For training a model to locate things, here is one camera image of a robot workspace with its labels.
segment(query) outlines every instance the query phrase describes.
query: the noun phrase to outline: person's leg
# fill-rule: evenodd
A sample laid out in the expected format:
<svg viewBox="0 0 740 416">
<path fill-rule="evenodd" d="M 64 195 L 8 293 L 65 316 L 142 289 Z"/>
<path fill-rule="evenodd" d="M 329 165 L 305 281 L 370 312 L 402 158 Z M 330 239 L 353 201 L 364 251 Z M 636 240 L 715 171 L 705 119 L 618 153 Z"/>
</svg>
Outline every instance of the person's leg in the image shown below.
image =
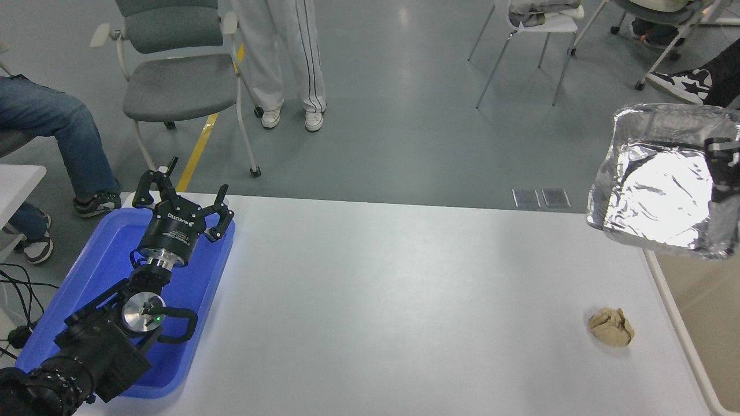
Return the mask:
<svg viewBox="0 0 740 416">
<path fill-rule="evenodd" d="M 10 217 L 8 223 L 17 232 L 25 235 L 20 248 L 31 264 L 46 261 L 54 250 L 54 243 L 49 236 L 51 217 L 35 206 L 24 202 Z"/>
<path fill-rule="evenodd" d="M 740 95 L 740 39 L 701 66 L 709 71 L 712 87 L 704 104 L 727 107 Z"/>
<path fill-rule="evenodd" d="M 713 81 L 723 82 L 726 78 L 735 78 L 740 70 L 740 38 L 700 67 L 712 74 Z"/>
<path fill-rule="evenodd" d="M 232 0 L 244 37 L 244 76 L 257 106 L 266 112 L 283 106 L 278 33 L 266 0 Z"/>
<path fill-rule="evenodd" d="M 635 39 L 640 39 L 642 36 L 647 35 L 648 31 L 655 26 L 652 21 L 642 20 L 637 17 L 632 21 L 632 23 L 630 23 L 630 25 Z"/>
<path fill-rule="evenodd" d="M 8 223 L 29 240 L 38 240 L 47 231 L 45 215 L 35 206 L 24 202 L 10 217 Z"/>
<path fill-rule="evenodd" d="M 22 78 L 0 77 L 0 127 L 54 136 L 76 197 L 118 193 L 93 116 L 71 95 Z"/>
<path fill-rule="evenodd" d="M 307 113 L 326 110 L 313 0 L 268 0 L 275 27 L 288 48 L 298 84 L 298 97 Z"/>
<path fill-rule="evenodd" d="M 645 41 L 649 45 L 663 47 L 666 46 L 679 34 L 676 27 L 669 24 L 654 24 L 645 34 Z"/>
</svg>

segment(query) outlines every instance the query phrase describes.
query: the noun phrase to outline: robotic arm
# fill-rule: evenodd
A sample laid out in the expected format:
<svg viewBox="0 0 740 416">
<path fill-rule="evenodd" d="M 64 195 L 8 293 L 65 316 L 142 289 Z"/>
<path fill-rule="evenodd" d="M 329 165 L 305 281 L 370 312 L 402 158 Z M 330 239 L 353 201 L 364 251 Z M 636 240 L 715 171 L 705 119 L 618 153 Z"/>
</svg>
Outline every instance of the robotic arm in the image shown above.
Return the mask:
<svg viewBox="0 0 740 416">
<path fill-rule="evenodd" d="M 173 158 L 165 172 L 149 170 L 141 176 L 133 205 L 151 209 L 152 220 L 131 251 L 131 275 L 64 320 L 67 328 L 54 340 L 59 352 L 39 368 L 28 374 L 0 369 L 0 416 L 68 416 L 95 395 L 107 403 L 149 370 L 146 353 L 154 343 L 183 343 L 192 337 L 198 316 L 167 306 L 162 288 L 172 268 L 188 264 L 201 234 L 211 242 L 221 239 L 234 212 L 223 201 L 226 184 L 210 207 L 177 195 L 169 179 L 176 163 Z M 152 184 L 161 197 L 156 205 L 149 193 Z M 205 217 L 214 213 L 218 224 L 206 228 Z M 162 335 L 165 317 L 187 319 L 185 333 Z"/>
</svg>

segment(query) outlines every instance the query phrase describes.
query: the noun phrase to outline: white chair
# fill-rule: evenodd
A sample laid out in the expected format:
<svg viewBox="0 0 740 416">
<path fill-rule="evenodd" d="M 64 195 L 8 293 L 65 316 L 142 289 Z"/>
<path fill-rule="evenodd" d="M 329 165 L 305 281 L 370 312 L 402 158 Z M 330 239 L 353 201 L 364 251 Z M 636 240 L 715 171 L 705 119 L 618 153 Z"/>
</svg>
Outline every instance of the white chair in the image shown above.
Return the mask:
<svg viewBox="0 0 740 416">
<path fill-rule="evenodd" d="M 480 41 L 480 38 L 483 35 L 483 31 L 485 31 L 485 27 L 488 26 L 488 21 L 491 20 L 491 15 L 493 14 L 495 7 L 496 5 L 494 4 L 494 6 L 491 8 L 491 12 L 488 13 L 488 18 L 485 20 L 483 28 L 481 29 L 480 34 L 478 35 L 478 39 L 475 41 L 475 45 L 473 45 L 473 50 L 470 51 L 470 55 L 468 56 L 469 61 L 472 58 L 473 53 L 475 52 L 475 48 L 478 46 L 478 42 Z M 553 105 L 555 105 L 555 101 L 557 101 L 558 93 L 560 92 L 560 86 L 562 84 L 562 80 L 565 77 L 565 70 L 568 68 L 568 61 L 570 61 L 571 48 L 576 39 L 576 31 L 578 30 L 578 27 L 576 26 L 576 22 L 570 16 L 558 14 L 556 16 L 548 17 L 545 20 L 544 24 L 541 24 L 538 26 L 525 27 L 522 24 L 519 24 L 519 26 L 517 27 L 511 23 L 511 20 L 508 17 L 508 11 L 510 9 L 511 9 L 511 0 L 509 0 L 506 5 L 506 19 L 505 20 L 506 20 L 506 24 L 512 29 L 512 31 L 511 33 L 509 33 L 509 36 L 506 38 L 506 43 L 504 43 L 504 47 L 501 49 L 499 58 L 496 60 L 496 64 L 494 65 L 494 68 L 491 71 L 491 75 L 488 77 L 488 82 L 485 83 L 483 92 L 480 93 L 480 98 L 478 98 L 478 102 L 475 104 L 475 108 L 478 108 L 480 106 L 480 102 L 483 100 L 483 96 L 485 95 L 485 92 L 488 90 L 488 85 L 491 83 L 491 80 L 494 78 L 496 69 L 499 67 L 501 58 L 504 56 L 504 51 L 506 50 L 506 47 L 508 46 L 508 42 L 511 40 L 511 38 L 516 33 L 547 33 L 547 37 L 545 38 L 545 46 L 542 47 L 542 53 L 540 53 L 539 55 L 539 63 L 537 64 L 538 68 L 542 66 L 542 59 L 545 57 L 545 49 L 547 49 L 548 47 L 548 42 L 550 41 L 550 34 L 552 33 L 571 33 L 573 35 L 573 40 L 571 41 L 571 46 L 568 48 L 568 51 L 565 54 L 565 62 L 562 65 L 562 72 L 560 73 L 560 80 L 558 81 L 557 88 L 555 89 L 555 97 L 553 98 Z"/>
<path fill-rule="evenodd" d="M 632 16 L 635 16 L 642 20 L 652 21 L 653 23 L 658 24 L 669 24 L 678 29 L 676 37 L 674 37 L 673 40 L 668 44 L 668 46 L 666 46 L 665 50 L 663 51 L 663 53 L 660 54 L 660 57 L 658 57 L 653 66 L 650 67 L 645 75 L 643 75 L 642 78 L 637 81 L 637 84 L 635 84 L 635 90 L 642 90 L 643 88 L 645 88 L 645 76 L 656 70 L 658 68 L 658 65 L 663 62 L 663 59 L 665 59 L 666 56 L 670 56 L 671 61 L 677 61 L 679 59 L 681 55 L 676 50 L 676 47 L 681 44 L 679 43 L 679 40 L 685 40 L 690 33 L 690 28 L 692 26 L 696 26 L 699 21 L 702 20 L 702 9 L 708 6 L 710 0 L 696 0 L 676 12 L 659 12 L 656 10 L 651 10 L 635 4 L 630 0 L 603 0 L 602 3 L 599 4 L 599 6 L 597 7 L 596 12 L 593 14 L 593 16 L 591 16 L 591 19 L 588 20 L 586 27 L 581 30 L 578 38 L 573 43 L 573 48 L 571 48 L 571 55 L 576 54 L 576 47 L 581 42 L 581 39 L 583 39 L 583 36 L 588 31 L 588 28 L 591 27 L 593 21 L 596 20 L 596 17 L 599 15 L 599 13 L 601 13 L 604 6 L 610 1 L 624 10 L 622 13 L 622 17 L 619 19 L 619 23 L 617 23 L 615 26 L 612 26 L 610 29 L 612 35 L 616 35 L 617 33 L 619 33 L 619 28 L 622 26 L 622 22 L 625 21 L 625 16 L 627 15 L 627 13 L 630 13 Z"/>
</svg>

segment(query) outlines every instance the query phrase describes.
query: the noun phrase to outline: aluminum foil tray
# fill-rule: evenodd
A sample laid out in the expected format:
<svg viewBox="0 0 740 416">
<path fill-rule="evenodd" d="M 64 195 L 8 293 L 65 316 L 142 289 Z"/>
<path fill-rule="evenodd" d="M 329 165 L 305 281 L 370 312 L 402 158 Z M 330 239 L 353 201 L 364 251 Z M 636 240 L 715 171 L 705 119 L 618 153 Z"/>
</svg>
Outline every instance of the aluminum foil tray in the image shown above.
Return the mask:
<svg viewBox="0 0 740 416">
<path fill-rule="evenodd" d="M 588 194 L 586 220 L 619 243 L 721 260 L 738 241 L 740 197 L 711 201 L 704 140 L 740 140 L 740 112 L 638 104 L 614 115 L 609 151 Z"/>
</svg>

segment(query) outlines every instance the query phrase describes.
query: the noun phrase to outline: white pants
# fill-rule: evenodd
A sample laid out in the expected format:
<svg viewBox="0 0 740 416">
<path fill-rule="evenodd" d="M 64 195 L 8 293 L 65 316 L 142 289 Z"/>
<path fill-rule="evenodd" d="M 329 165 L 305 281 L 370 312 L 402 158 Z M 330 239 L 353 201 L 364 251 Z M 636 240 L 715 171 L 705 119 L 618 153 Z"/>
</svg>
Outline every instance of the white pants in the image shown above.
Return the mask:
<svg viewBox="0 0 740 416">
<path fill-rule="evenodd" d="M 319 66 L 313 0 L 231 0 L 244 36 L 245 76 L 265 111 L 283 106 L 278 36 L 288 49 L 298 98 L 311 113 L 323 113 L 326 94 Z"/>
</svg>

